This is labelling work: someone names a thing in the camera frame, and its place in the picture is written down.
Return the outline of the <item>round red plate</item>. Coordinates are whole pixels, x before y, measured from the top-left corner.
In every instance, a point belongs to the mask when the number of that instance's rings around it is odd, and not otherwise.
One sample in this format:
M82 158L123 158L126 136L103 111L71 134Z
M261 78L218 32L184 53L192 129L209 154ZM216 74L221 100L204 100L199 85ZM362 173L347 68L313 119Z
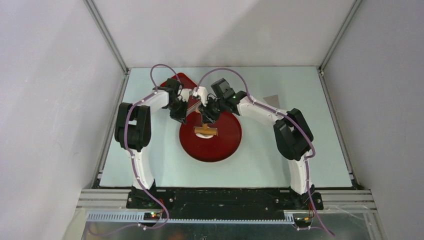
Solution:
M242 141L242 126L232 113L224 112L213 124L202 123L200 113L192 112L179 128L179 141L192 158L215 163L233 155Z

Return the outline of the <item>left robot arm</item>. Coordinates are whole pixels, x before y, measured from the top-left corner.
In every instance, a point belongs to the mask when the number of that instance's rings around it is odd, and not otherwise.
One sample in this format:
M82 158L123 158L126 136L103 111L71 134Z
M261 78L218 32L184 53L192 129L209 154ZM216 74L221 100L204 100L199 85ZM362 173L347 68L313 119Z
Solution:
M177 79L169 78L165 86L155 87L138 102L122 102L118 106L114 139L127 151L133 172L132 186L143 190L138 201L145 208L153 208L158 202L158 194L150 190L155 185L155 178L146 150L152 138L151 115L168 109L172 120L185 124L192 91Z

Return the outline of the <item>wooden dough roller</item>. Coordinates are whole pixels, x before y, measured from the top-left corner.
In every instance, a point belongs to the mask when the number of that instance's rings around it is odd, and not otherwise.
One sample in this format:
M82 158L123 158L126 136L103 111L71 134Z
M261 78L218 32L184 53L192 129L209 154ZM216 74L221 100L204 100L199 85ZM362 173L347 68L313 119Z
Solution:
M218 129L209 127L209 125L214 124L216 120L210 117L207 112L200 110L198 107L195 109L195 112L201 115L201 126L195 126L194 133L218 136Z

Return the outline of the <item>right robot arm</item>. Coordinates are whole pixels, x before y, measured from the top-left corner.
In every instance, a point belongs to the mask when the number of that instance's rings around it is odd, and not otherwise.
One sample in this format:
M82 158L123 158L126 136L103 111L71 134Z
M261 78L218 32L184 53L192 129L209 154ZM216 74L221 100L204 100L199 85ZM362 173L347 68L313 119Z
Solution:
M297 209L308 206L311 202L308 191L312 183L308 178L306 160L313 157L315 151L312 147L314 137L302 112L297 108L286 111L271 107L246 91L235 92L224 78L214 82L211 88L213 97L205 87L197 86L193 90L192 96L200 100L197 111L203 125L195 133L206 136L209 130L206 126L214 124L224 112L271 126L277 149L289 164L290 189L294 191L290 196L291 204Z

